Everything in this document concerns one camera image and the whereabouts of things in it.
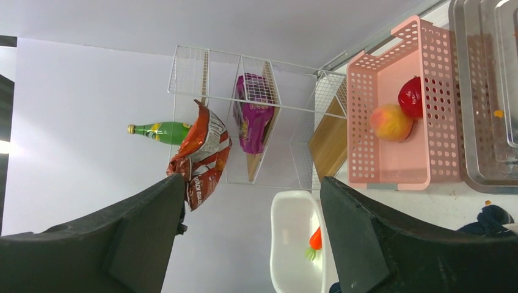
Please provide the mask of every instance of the metal tray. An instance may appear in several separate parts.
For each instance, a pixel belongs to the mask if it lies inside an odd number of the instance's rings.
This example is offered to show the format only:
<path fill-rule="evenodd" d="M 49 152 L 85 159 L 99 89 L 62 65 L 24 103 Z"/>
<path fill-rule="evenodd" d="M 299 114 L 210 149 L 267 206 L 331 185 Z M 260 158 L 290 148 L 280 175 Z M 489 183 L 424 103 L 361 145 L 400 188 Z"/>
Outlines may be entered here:
<path fill-rule="evenodd" d="M 461 105 L 458 129 L 463 131 L 463 136 L 459 136 L 461 166 L 465 167 L 461 175 L 477 191 L 518 194 L 518 156 L 506 142 L 505 123 L 494 117 L 491 109 L 492 105 L 498 107 L 498 101 L 489 87 L 488 73 L 492 68 L 486 63 L 479 17 L 481 2 L 452 0 L 450 4 L 454 94 L 456 103 Z"/>
<path fill-rule="evenodd" d="M 505 113 L 507 142 L 513 148 L 518 147 L 517 9 L 518 0 L 483 0 L 480 4 L 486 57 L 491 56 L 486 62 L 493 67 L 494 90 L 498 96 L 498 106 Z"/>

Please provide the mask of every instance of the toy carrot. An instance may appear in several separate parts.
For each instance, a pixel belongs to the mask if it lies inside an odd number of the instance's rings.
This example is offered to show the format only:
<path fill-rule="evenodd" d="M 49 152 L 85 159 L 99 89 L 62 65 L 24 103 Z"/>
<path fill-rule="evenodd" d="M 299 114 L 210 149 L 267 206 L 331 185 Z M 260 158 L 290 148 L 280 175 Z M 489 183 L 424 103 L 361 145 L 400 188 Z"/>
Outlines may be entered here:
<path fill-rule="evenodd" d="M 313 236 L 309 239 L 309 248 L 306 250 L 306 258 L 310 261 L 316 258 L 316 252 L 322 249 L 322 234 L 320 227 L 315 231 Z"/>

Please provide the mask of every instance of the red apple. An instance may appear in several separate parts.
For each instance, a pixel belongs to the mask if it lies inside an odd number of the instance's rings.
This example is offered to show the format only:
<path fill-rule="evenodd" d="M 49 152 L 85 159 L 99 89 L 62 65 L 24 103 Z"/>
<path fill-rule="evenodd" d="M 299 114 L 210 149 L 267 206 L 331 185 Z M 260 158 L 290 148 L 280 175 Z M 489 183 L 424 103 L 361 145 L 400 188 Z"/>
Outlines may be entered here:
<path fill-rule="evenodd" d="M 423 118 L 423 97 L 421 96 L 421 78 L 416 76 L 407 81 L 398 95 L 399 106 L 403 113 L 413 119 Z"/>

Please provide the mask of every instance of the wire rack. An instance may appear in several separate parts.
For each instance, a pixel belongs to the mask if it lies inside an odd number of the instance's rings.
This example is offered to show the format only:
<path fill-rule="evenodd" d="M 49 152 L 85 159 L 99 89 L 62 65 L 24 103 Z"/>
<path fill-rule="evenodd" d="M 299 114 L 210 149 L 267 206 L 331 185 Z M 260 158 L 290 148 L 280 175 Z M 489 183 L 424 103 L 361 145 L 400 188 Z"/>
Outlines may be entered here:
<path fill-rule="evenodd" d="M 227 126 L 233 147 L 221 181 L 289 189 L 319 189 L 309 141 L 325 116 L 346 119 L 345 75 L 285 62 L 204 48 L 178 46 L 168 91 L 174 94 L 173 121 L 194 123 L 205 103 Z M 236 85 L 245 78 L 245 98 Z M 326 113 L 336 97 L 342 115 Z M 261 154 L 247 154 L 239 145 L 235 103 L 273 107 Z M 170 155 L 177 151 L 174 146 Z"/>

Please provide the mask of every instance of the snack package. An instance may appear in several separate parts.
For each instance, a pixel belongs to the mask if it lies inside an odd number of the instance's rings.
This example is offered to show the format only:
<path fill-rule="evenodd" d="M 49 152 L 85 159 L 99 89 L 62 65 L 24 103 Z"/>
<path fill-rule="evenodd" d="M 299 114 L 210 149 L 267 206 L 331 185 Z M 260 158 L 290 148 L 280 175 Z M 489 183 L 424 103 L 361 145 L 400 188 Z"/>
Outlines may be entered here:
<path fill-rule="evenodd" d="M 195 100 L 198 119 L 167 167 L 167 176 L 179 173 L 186 182 L 185 200 L 197 209 L 215 190 L 227 163 L 232 141 L 221 120 Z"/>
<path fill-rule="evenodd" d="M 271 103 L 272 93 L 262 76 L 245 73 L 236 84 L 235 98 L 245 100 L 245 87 L 250 101 Z M 233 116 L 239 126 L 239 144 L 245 153 L 258 154 L 264 149 L 265 128 L 274 115 L 274 107 L 251 103 L 234 103 Z"/>

